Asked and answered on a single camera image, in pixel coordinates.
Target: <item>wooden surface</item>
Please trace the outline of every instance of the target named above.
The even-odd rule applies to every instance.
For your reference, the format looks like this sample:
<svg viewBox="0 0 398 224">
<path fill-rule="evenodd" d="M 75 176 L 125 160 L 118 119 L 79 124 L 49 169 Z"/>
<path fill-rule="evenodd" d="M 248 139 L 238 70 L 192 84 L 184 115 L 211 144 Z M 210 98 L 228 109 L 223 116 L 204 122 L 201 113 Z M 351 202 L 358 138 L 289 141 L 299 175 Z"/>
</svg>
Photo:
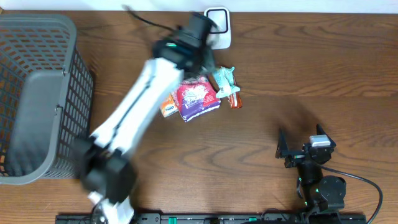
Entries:
<svg viewBox="0 0 398 224">
<path fill-rule="evenodd" d="M 91 130 L 115 109 L 150 56 L 147 41 L 167 31 L 145 28 L 123 12 L 65 12 L 78 46 L 97 72 Z M 143 12 L 166 25 L 187 13 Z M 158 114 L 134 158 L 134 200 L 163 212 L 262 212 L 303 206 L 297 171 L 275 159 L 277 130 L 307 141 L 321 123 L 337 143 L 329 167 L 375 181 L 384 203 L 375 223 L 398 219 L 398 16 L 232 13 L 232 46 L 217 50 L 235 66 L 243 109 L 221 108 L 184 123 Z M 344 212 L 371 216 L 374 187 L 347 181 Z M 0 186 L 1 223 L 53 223 L 58 213 L 89 212 L 75 180 Z"/>
</svg>

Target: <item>green light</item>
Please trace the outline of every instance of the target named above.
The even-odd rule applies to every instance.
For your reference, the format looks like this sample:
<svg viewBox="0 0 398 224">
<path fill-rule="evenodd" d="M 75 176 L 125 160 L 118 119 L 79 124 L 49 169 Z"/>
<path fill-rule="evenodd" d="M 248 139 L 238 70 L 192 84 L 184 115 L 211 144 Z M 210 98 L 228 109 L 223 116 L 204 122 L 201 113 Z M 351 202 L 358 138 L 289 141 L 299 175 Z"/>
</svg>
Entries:
<svg viewBox="0 0 398 224">
<path fill-rule="evenodd" d="M 166 46 L 168 46 L 168 47 L 176 47 L 177 44 L 175 44 L 175 43 L 167 43 Z"/>
</svg>

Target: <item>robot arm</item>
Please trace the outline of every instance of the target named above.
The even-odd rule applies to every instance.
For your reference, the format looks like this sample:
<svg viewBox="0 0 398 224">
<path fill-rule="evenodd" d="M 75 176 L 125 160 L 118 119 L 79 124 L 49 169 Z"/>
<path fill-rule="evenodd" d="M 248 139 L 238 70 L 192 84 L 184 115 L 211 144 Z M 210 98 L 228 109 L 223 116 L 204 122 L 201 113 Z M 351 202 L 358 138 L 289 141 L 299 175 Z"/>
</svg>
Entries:
<svg viewBox="0 0 398 224">
<path fill-rule="evenodd" d="M 95 204 L 94 223 L 128 224 L 134 216 L 129 194 L 136 184 L 130 163 L 161 102 L 183 78 L 211 72 L 215 62 L 206 40 L 213 22 L 193 13 L 188 27 L 154 44 L 154 58 L 115 112 L 89 138 L 74 140 L 80 182 Z"/>
</svg>

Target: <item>gray basket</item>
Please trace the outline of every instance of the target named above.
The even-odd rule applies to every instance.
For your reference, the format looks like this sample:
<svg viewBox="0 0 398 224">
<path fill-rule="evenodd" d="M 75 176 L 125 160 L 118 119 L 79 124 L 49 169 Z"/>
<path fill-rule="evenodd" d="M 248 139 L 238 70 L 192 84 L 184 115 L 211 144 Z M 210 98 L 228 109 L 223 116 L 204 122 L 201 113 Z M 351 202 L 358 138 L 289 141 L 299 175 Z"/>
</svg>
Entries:
<svg viewBox="0 0 398 224">
<path fill-rule="evenodd" d="M 75 177 L 70 146 L 88 135 L 93 85 L 69 18 L 0 16 L 0 184 Z"/>
</svg>

